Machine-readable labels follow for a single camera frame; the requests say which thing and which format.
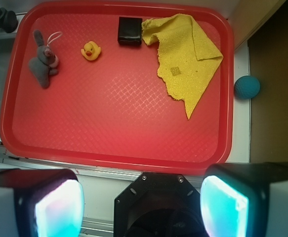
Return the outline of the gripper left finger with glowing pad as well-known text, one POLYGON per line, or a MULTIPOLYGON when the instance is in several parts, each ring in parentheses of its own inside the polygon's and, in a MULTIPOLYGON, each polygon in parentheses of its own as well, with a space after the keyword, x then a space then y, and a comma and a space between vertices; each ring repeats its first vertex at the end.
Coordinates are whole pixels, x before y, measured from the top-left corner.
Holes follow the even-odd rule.
POLYGON ((0 237, 77 237, 83 188, 69 169, 0 169, 0 237))

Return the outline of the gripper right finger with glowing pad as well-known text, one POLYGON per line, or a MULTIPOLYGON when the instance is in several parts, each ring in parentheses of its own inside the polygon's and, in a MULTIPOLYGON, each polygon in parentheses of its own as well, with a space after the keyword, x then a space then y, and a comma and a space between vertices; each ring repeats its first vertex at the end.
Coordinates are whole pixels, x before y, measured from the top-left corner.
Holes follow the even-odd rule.
POLYGON ((288 162, 209 166, 200 207, 210 237, 288 237, 288 162))

